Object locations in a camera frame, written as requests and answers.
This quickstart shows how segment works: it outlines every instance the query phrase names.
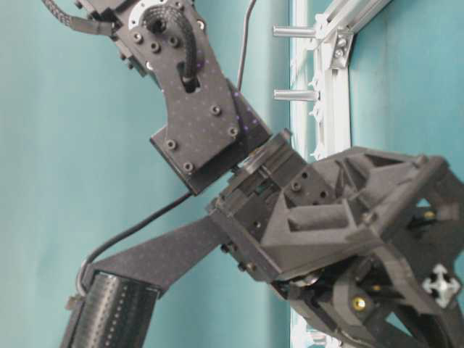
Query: teal wall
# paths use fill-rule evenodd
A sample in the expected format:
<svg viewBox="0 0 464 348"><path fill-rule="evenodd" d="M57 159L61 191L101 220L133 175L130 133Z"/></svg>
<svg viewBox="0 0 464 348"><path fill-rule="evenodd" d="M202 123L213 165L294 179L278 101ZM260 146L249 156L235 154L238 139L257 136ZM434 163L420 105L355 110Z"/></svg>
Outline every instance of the teal wall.
<svg viewBox="0 0 464 348"><path fill-rule="evenodd" d="M360 32L350 65L354 145L440 154L464 180L463 13L461 0L392 0Z"/></svg>
<svg viewBox="0 0 464 348"><path fill-rule="evenodd" d="M233 81L247 4L197 5ZM287 1L258 2L244 79L274 131L288 125L288 105L272 101L272 90L288 86L289 48L271 26L288 18ZM165 123L162 94L124 67L110 41L62 27L39 0L3 1L0 33L0 347L58 347L83 257L186 189L148 142ZM223 185L114 251L200 218ZM147 347L289 345L286 304L220 252L174 285L152 324Z"/></svg>

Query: black 3d-printed part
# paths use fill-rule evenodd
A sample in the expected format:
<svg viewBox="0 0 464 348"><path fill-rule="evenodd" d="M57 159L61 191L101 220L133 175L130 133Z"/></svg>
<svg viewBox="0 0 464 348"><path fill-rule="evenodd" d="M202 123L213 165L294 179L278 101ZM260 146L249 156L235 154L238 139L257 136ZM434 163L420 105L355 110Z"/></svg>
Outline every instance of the black 3d-printed part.
<svg viewBox="0 0 464 348"><path fill-rule="evenodd" d="M95 277L72 348L141 348L158 291L114 275Z"/></svg>

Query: black robot link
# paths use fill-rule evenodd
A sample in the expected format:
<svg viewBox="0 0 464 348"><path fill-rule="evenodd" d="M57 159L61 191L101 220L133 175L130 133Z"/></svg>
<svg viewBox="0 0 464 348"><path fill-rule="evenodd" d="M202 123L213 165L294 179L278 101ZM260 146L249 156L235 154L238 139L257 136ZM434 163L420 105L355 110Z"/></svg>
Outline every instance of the black robot link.
<svg viewBox="0 0 464 348"><path fill-rule="evenodd" d="M88 20L43 2L153 77L168 116L151 142L191 194L233 172L203 219L84 268L62 348L142 347L155 302L218 246L350 346L464 347L464 186L443 158L353 148L307 164L223 76L190 0L80 0Z"/></svg>

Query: hex socket screw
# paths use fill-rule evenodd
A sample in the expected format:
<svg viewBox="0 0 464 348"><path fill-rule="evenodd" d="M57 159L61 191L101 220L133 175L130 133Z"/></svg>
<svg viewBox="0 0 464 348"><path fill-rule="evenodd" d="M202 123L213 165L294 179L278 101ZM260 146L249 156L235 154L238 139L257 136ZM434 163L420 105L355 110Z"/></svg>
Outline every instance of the hex socket screw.
<svg viewBox="0 0 464 348"><path fill-rule="evenodd" d="M133 34L133 40L135 41L136 44L141 44L142 41L144 40L144 37L142 36L142 34L140 34L138 31L136 31Z"/></svg>
<svg viewBox="0 0 464 348"><path fill-rule="evenodd" d="M179 39L176 38L175 36L169 37L169 40L167 40L167 42L169 42L171 47L175 48L175 47L179 46Z"/></svg>
<svg viewBox="0 0 464 348"><path fill-rule="evenodd" d="M235 138L237 136L237 134L239 134L239 130L235 127L230 127L227 131L227 133L229 134L229 136Z"/></svg>
<svg viewBox="0 0 464 348"><path fill-rule="evenodd" d="M295 181L294 183L292 183L292 185L291 185L291 190L292 190L293 192L298 192L298 191L300 191L301 189L302 189L302 186L301 186L301 184L300 184L298 181Z"/></svg>
<svg viewBox="0 0 464 348"><path fill-rule="evenodd" d="M211 115L219 116L222 113L221 108L218 105L213 105L210 107Z"/></svg>
<svg viewBox="0 0 464 348"><path fill-rule="evenodd" d="M194 165L190 162L185 162L183 164L183 169L187 172L187 173L191 173L193 170L194 170Z"/></svg>
<svg viewBox="0 0 464 348"><path fill-rule="evenodd" d="M152 42L152 52L155 54L161 52L161 45L156 41Z"/></svg>
<svg viewBox="0 0 464 348"><path fill-rule="evenodd" d="M177 143L174 140L169 139L168 141L166 141L166 147L171 151L175 150L177 149Z"/></svg>

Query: metal standoff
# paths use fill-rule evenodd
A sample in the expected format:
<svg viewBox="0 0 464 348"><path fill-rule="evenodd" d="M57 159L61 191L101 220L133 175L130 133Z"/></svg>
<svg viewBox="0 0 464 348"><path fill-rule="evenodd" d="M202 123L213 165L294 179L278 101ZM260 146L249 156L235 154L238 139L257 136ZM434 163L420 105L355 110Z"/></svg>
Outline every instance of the metal standoff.
<svg viewBox="0 0 464 348"><path fill-rule="evenodd" d="M316 102L319 100L319 92L315 91L298 91L298 90L275 90L275 100Z"/></svg>

